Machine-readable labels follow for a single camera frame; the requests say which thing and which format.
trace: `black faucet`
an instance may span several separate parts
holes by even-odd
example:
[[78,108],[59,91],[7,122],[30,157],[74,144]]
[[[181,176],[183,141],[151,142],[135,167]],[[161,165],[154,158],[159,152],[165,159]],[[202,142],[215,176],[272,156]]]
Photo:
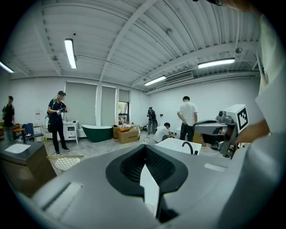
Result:
[[189,148],[191,149],[191,154],[193,154],[193,147],[192,147],[192,145],[191,145],[189,142],[185,141],[185,142],[183,143],[182,147],[184,147],[185,144],[188,144],[188,145],[189,145]]

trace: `roller blind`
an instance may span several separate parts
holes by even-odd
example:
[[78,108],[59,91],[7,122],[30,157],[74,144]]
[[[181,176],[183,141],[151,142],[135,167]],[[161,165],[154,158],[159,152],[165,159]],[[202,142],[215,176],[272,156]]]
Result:
[[116,89],[102,86],[101,92],[101,125],[115,124],[115,94]]
[[129,91],[119,90],[119,101],[120,102],[129,102]]
[[90,84],[66,84],[64,104],[70,108],[66,113],[69,121],[78,120],[79,125],[96,125],[95,103],[97,86]]

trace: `fluorescent light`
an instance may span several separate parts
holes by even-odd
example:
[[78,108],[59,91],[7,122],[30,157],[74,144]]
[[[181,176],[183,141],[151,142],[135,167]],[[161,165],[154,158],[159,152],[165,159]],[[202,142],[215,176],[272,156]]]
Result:
[[73,50],[73,40],[65,39],[64,44],[66,46],[68,61],[70,62],[71,68],[76,69],[75,53]]
[[235,62],[235,58],[218,59],[218,60],[213,60],[213,61],[198,64],[198,68],[206,68],[206,67],[221,65],[221,64],[231,64],[234,62]]
[[7,67],[7,66],[6,66],[5,64],[3,64],[1,61],[0,61],[0,66],[1,66],[4,70],[8,71],[9,73],[13,73],[13,72],[14,72],[11,68]]
[[166,79],[166,77],[165,77],[165,76],[161,76],[161,77],[159,77],[159,78],[157,78],[157,79],[154,79],[154,80],[152,80],[152,81],[150,81],[150,82],[148,82],[148,83],[145,83],[144,85],[145,85],[145,86],[149,86],[149,85],[151,85],[151,84],[154,84],[154,83],[156,83],[156,82],[162,81],[162,80],[164,80],[164,79]]

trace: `ceiling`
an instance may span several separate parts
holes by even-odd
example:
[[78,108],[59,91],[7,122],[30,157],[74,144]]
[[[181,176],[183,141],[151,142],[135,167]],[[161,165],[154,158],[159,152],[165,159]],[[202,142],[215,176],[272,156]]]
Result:
[[[15,70],[12,79],[72,76],[153,93],[201,80],[256,77],[259,35],[251,14],[206,0],[42,0],[15,26],[1,60]],[[77,69],[68,62],[67,38]],[[228,57],[236,62],[198,69],[198,63]],[[144,86],[180,72],[188,77]]]

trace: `glasses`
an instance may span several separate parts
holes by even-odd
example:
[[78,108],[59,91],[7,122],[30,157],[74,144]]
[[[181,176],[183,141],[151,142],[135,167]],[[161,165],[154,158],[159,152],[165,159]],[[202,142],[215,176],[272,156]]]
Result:
[[223,6],[223,5],[225,5],[225,4],[223,3],[223,0],[215,0],[215,3],[216,3],[218,6]]

